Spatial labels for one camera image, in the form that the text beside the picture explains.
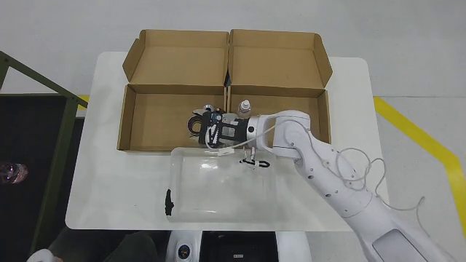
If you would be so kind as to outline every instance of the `yellow floor line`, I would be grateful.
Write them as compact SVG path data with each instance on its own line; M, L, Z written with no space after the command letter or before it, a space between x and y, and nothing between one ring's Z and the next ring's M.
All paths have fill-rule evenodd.
M78 96L82 100L89 102L89 95L78 95ZM86 108L84 106L78 106L78 109L82 111L82 110L85 110Z
M458 157L381 98L374 97L374 104L377 113L443 164L466 237L466 180Z

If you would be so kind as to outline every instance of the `box flap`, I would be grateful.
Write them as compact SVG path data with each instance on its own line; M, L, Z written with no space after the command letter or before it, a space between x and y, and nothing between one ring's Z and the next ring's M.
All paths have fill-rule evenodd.
M123 63L131 84L223 86L229 34L143 30Z
M316 33L232 30L230 38L232 86L322 89L332 74Z

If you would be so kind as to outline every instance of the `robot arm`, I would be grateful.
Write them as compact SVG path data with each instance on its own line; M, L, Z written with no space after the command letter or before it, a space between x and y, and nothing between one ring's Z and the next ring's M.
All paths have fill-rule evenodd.
M266 132L275 120L273 146ZM369 261L454 261L424 232L405 221L369 191L352 165L332 145L310 132L309 115L300 111L253 116L248 140L258 149L295 160L302 178L347 222Z

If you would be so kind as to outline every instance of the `table top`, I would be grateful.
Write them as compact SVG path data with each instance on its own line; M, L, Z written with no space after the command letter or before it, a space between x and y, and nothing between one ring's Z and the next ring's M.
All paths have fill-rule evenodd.
M173 223L165 216L170 153L117 151L119 120L127 79L126 52L98 57L90 102L76 161L66 225L71 229L351 231L349 226L301 178L290 159L275 168L279 218L270 223ZM381 157L379 131L366 61L330 57L333 75L327 84L332 144L363 149ZM362 174L361 155L345 157ZM383 173L374 166L368 187ZM379 193L388 200L385 181Z

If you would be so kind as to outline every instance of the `floor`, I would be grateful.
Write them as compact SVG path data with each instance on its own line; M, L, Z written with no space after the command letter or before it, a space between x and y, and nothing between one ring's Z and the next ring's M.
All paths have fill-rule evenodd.
M0 0L0 8L0 49L80 95L89 94L97 56L128 50L143 28L318 32L329 55L367 60L374 96L456 154L466 172L465 0ZM1 92L47 89L9 72ZM391 203L425 195L425 228L466 261L443 165L378 122ZM314 261L364 261L353 233L308 237Z

